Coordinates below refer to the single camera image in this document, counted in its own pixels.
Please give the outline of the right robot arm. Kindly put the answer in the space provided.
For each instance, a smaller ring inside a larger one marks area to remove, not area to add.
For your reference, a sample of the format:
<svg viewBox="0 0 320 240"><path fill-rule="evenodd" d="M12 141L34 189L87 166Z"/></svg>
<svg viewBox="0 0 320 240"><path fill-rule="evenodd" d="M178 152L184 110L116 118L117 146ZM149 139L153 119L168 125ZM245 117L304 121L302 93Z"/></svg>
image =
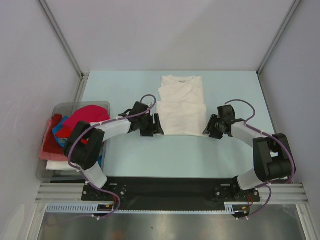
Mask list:
<svg viewBox="0 0 320 240"><path fill-rule="evenodd" d="M233 178L230 194L242 201L250 190L268 184L289 183L296 173L296 165L285 134L269 134L248 124L242 118L236 118L231 105L217 108L218 114L212 114L204 135L221 140L224 136L235 138L247 144L253 150L253 168Z"/></svg>

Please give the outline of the white t-shirt with red print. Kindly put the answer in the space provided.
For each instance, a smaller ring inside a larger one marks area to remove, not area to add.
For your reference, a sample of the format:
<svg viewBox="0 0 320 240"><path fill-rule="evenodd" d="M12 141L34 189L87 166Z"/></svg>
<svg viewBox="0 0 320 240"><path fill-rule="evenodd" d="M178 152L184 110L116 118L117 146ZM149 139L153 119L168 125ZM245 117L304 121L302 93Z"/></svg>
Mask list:
<svg viewBox="0 0 320 240"><path fill-rule="evenodd" d="M203 136L207 107L201 76L162 76L158 94L156 110L165 135Z"/></svg>

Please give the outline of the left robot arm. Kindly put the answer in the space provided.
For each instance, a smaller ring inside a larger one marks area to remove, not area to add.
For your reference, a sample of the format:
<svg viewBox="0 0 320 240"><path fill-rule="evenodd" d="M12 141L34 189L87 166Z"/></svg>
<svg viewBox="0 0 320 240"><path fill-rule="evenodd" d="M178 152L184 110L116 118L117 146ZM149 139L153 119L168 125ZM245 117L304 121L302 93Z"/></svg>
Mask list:
<svg viewBox="0 0 320 240"><path fill-rule="evenodd" d="M111 193L111 188L107 185L108 178L98 164L104 142L135 131L140 131L142 137L164 135L159 114L152 113L154 106L155 104L148 106L137 101L133 108L113 119L93 123L80 121L76 124L64 145L64 155L69 166L94 186L93 194L98 199L105 200Z"/></svg>

